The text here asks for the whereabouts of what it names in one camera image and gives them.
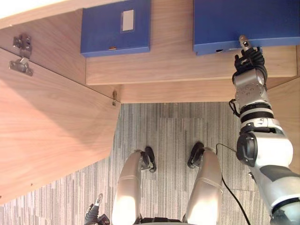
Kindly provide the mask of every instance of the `white label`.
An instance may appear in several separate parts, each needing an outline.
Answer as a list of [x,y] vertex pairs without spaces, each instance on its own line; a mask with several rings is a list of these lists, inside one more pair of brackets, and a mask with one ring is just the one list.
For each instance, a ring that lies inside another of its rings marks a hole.
[[127,30],[133,30],[134,29],[134,16],[135,16],[135,11],[128,10],[123,12],[123,22],[122,22],[122,31],[127,31]]

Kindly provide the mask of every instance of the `striped carpet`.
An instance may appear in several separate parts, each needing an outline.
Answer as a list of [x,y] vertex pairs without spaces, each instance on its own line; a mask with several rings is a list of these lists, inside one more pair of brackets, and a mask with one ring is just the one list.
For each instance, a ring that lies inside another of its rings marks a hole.
[[[215,147],[234,147],[239,120],[227,103],[125,104],[121,107],[114,146],[109,158],[96,162],[36,191],[0,206],[1,225],[82,225],[90,203],[103,193],[100,212],[109,218],[117,180],[126,158],[146,145],[156,155],[157,172],[142,172],[143,217],[182,219],[197,169],[187,167],[196,141]],[[249,169],[233,152],[220,147],[218,155],[227,185],[240,199],[252,225],[268,224],[269,217]],[[222,198],[221,225],[246,221],[227,190]]]

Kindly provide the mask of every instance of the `cabinet door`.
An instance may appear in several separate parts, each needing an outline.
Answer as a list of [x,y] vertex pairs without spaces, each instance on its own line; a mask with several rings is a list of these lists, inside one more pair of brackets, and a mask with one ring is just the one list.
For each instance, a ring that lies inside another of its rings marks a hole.
[[0,204],[107,157],[120,104],[0,49]]

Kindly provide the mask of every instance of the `wooden shelf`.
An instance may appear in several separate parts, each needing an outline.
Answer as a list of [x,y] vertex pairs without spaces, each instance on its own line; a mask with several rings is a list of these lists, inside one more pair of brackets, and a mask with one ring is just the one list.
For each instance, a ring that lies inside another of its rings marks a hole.
[[[240,50],[196,56],[193,1],[152,0],[149,53],[87,58],[88,85],[230,79]],[[296,47],[263,48],[269,77],[295,76]]]

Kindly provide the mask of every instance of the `black joint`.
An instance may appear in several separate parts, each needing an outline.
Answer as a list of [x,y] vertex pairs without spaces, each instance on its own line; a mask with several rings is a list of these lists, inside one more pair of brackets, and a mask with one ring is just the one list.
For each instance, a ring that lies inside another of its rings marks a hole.
[[256,118],[274,118],[274,115],[271,112],[266,111],[257,111],[251,112],[249,114],[244,115],[240,118],[241,123],[246,122],[247,120],[252,120]]
[[257,108],[264,108],[264,109],[271,109],[271,106],[266,103],[253,103],[246,105],[240,109],[240,114],[250,110],[250,109],[257,109]]
[[257,150],[257,140],[254,134],[245,133],[239,136],[236,156],[241,163],[254,167]]

